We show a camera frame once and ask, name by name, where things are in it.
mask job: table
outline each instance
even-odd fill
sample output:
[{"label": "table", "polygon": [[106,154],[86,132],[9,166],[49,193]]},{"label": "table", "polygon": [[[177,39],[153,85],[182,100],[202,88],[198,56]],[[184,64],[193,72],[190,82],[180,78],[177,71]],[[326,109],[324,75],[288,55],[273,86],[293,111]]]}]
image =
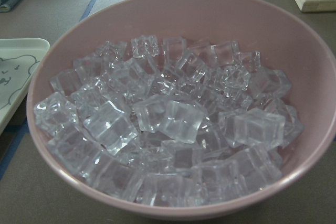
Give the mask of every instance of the table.
[{"label": "table", "polygon": [[[83,18],[122,0],[22,0],[0,14],[0,38],[51,45]],[[265,0],[310,25],[336,55],[336,13],[302,13],[294,0]],[[170,223],[109,207],[76,191],[42,160],[25,121],[25,101],[0,136],[0,223]],[[336,222],[336,142],[297,183],[245,210],[193,223]]]}]

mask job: white tray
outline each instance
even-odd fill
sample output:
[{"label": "white tray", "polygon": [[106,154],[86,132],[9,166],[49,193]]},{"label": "white tray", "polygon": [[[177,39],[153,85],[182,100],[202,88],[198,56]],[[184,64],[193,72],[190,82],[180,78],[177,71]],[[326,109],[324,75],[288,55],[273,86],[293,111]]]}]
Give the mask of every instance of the white tray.
[{"label": "white tray", "polygon": [[44,39],[0,39],[0,134],[26,96],[31,76],[49,47]]}]

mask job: bowl rim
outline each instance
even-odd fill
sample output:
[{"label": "bowl rim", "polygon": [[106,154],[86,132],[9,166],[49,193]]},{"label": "bowl rim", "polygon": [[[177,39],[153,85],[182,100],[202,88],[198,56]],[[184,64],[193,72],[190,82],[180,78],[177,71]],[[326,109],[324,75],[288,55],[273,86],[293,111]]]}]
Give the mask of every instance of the bowl rim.
[{"label": "bowl rim", "polygon": [[[336,135],[336,107],[335,107],[335,113],[333,115],[332,121],[330,122],[330,126],[328,128],[328,131],[326,132],[324,138],[320,141],[320,144],[318,147],[313,151],[313,153],[302,163],[300,164],[295,170],[293,170],[288,176],[284,176],[279,181],[273,183],[271,186],[266,187],[265,189],[261,191],[257,191],[253,194],[249,194],[244,197],[240,197],[237,199],[233,199],[230,201],[212,204],[212,205],[205,205],[205,206],[198,206],[198,207],[158,207],[158,206],[148,206],[148,205],[142,205],[137,204],[121,199],[114,198],[112,196],[106,195],[100,191],[97,191],[88,185],[82,183],[78,179],[74,178],[73,176],[67,174],[67,170],[64,169],[57,161],[56,159],[48,152],[43,139],[38,134],[34,134],[34,132],[39,129],[36,128],[35,125],[35,117],[33,113],[33,107],[32,104],[32,96],[34,94],[34,87],[35,87],[35,80],[37,79],[38,73],[43,67],[44,60],[49,56],[55,48],[62,42],[62,39],[72,33],[74,30],[76,30],[79,26],[81,26],[84,23],[90,22],[91,19],[94,19],[95,17],[99,16],[101,13],[106,12],[107,10],[114,8],[119,5],[123,5],[125,3],[131,3],[137,0],[123,0],[121,2],[112,4],[102,10],[97,11],[96,13],[90,15],[89,17],[83,19],[76,25],[74,25],[72,28],[70,28],[66,33],[64,33],[58,40],[51,46],[50,50],[46,53],[46,57],[41,61],[37,69],[35,70],[34,76],[32,78],[31,84],[29,86],[28,96],[27,96],[27,121],[29,130],[32,133],[32,139],[34,141],[34,144],[36,148],[38,149],[38,152],[43,157],[45,162],[49,165],[49,167],[59,176],[61,177],[67,184],[72,186],[73,188],[79,190],[80,192],[84,193],[85,195],[98,200],[102,203],[105,203],[107,205],[130,211],[138,215],[143,216],[150,216],[153,218],[169,218],[169,219],[206,219],[209,217],[216,217],[216,216],[222,216],[224,213],[230,213],[234,212],[239,209],[246,208],[250,205],[253,205],[255,203],[258,203],[266,198],[269,198],[270,196],[275,195],[276,193],[280,192],[281,190],[287,188],[294,182],[296,182],[299,178],[301,178],[303,175],[307,173],[316,163],[317,161],[322,157],[322,155],[327,151],[330,144],[333,141],[334,136]],[[279,6],[269,3],[264,0],[250,0],[253,2],[256,2],[261,5],[266,5],[270,8],[275,9],[278,12],[281,12],[282,14],[288,16],[289,18],[296,21],[298,24],[303,26],[307,31],[310,32],[310,34],[317,40],[318,43],[320,43],[326,50],[328,57],[330,57],[331,64],[333,64],[333,69],[336,76],[336,59],[333,54],[333,52],[330,50],[326,42],[320,37],[320,35],[313,30],[308,24],[306,24],[304,21],[296,17],[294,14],[288,12],[287,10],[284,10],[280,8]]]}]

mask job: countertop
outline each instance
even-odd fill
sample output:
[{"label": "countertop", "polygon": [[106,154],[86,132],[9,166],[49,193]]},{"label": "countertop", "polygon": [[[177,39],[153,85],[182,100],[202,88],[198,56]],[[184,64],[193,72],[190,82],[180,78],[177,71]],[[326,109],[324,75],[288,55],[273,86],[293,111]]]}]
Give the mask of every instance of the countertop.
[{"label": "countertop", "polygon": [[[0,38],[43,38],[52,46],[83,18],[122,0],[22,0],[0,13]],[[302,13],[294,0],[264,0],[311,26],[336,55],[336,13]],[[193,223],[335,223],[336,142],[298,182],[229,216]],[[0,224],[170,223],[97,202],[60,179],[38,154],[25,100],[0,136]]]}]

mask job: bowl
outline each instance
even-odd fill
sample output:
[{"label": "bowl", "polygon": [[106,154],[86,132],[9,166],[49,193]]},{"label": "bowl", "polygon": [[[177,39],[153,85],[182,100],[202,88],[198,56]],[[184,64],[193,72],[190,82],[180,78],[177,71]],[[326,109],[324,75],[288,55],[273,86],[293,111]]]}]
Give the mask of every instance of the bowl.
[{"label": "bowl", "polygon": [[[52,93],[49,79],[106,40],[141,35],[182,36],[211,43],[238,40],[243,51],[261,52],[261,63],[281,69],[292,82],[286,103],[295,106],[303,133],[280,151],[281,180],[264,190],[220,204],[169,208],[136,204],[103,194],[77,180],[46,148],[48,137],[35,125],[34,105]],[[45,162],[83,194],[112,207],[151,218],[196,220],[223,216],[265,200],[302,177],[325,153],[336,134],[336,60],[308,25],[261,0],[127,0],[86,18],[64,34],[39,64],[30,84],[27,118]]]}]

